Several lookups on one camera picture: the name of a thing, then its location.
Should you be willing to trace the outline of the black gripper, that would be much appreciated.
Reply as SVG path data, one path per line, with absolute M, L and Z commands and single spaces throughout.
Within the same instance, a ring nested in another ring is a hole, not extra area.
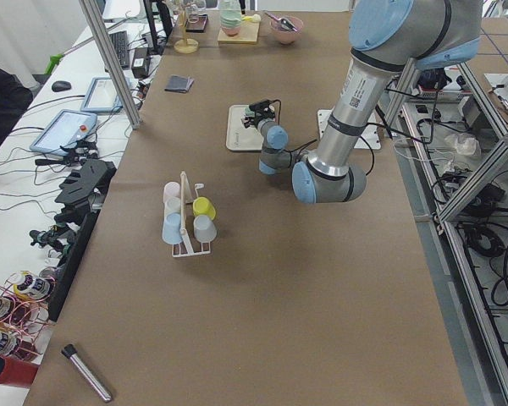
M 274 119 L 275 119 L 274 111 L 267 110 L 267 111 L 254 112 L 253 118 L 244 117 L 241 119 L 241 122 L 243 123 L 244 127 L 247 129 L 250 127 L 255 127 L 263 120 L 274 120 Z

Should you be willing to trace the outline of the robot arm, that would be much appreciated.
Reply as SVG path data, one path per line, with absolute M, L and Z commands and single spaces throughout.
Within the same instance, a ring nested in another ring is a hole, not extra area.
M 307 204 L 356 199 L 367 175 L 348 158 L 390 79 L 413 59 L 420 71 L 472 59 L 482 19 L 479 1 L 361 1 L 351 16 L 351 63 L 340 98 L 313 151 L 288 151 L 288 135 L 268 101 L 248 106 L 242 123 L 263 137 L 259 169 L 292 171 L 298 200 Z

